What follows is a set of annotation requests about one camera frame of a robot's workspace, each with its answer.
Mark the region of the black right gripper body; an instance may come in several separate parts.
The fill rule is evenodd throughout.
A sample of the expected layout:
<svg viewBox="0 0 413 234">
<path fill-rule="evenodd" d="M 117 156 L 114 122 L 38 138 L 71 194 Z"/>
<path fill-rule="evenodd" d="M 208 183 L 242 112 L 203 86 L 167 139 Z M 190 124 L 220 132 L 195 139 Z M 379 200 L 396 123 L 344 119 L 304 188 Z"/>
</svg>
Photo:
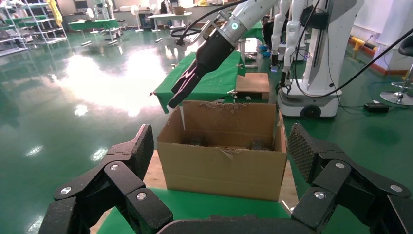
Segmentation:
<svg viewBox="0 0 413 234">
<path fill-rule="evenodd" d="M 197 77 L 217 70 L 235 47 L 217 30 L 206 40 L 196 52 Z"/>
</svg>

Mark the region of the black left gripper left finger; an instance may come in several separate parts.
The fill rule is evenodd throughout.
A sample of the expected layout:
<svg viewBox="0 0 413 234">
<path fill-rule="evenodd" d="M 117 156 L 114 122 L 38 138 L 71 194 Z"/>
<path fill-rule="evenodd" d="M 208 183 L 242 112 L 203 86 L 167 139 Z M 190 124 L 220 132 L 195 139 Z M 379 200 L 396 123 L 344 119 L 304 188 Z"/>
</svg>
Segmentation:
<svg viewBox="0 0 413 234">
<path fill-rule="evenodd" d="M 159 232 L 173 214 L 144 183 L 153 151 L 152 127 L 144 124 L 132 140 L 112 146 L 97 166 L 56 189 L 39 232 L 88 234 L 114 207 L 135 233 Z"/>
</svg>

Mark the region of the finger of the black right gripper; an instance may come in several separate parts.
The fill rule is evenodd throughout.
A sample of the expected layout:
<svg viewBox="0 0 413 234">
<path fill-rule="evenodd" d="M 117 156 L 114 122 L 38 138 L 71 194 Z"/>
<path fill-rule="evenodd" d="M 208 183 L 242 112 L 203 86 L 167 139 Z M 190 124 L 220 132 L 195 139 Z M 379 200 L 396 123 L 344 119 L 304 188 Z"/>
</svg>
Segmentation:
<svg viewBox="0 0 413 234">
<path fill-rule="evenodd" d="M 168 102 L 170 108 L 175 108 L 194 90 L 200 82 L 200 77 L 197 73 L 197 65 L 191 64 L 177 80 L 171 91 L 174 96 Z"/>
<path fill-rule="evenodd" d="M 185 71 L 175 84 L 175 106 L 180 104 L 201 81 L 206 73 Z"/>
</svg>

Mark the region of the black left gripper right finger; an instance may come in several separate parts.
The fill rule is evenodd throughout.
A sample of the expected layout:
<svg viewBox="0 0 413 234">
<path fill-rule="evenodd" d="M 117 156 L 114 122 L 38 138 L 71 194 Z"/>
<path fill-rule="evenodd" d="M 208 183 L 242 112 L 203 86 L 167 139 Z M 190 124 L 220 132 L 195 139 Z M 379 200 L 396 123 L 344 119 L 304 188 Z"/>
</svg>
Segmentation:
<svg viewBox="0 0 413 234">
<path fill-rule="evenodd" d="M 350 159 L 336 144 L 312 137 L 296 123 L 288 149 L 309 188 L 292 211 L 293 220 L 319 234 L 343 206 L 372 234 L 410 234 L 413 201 L 408 188 Z"/>
</svg>

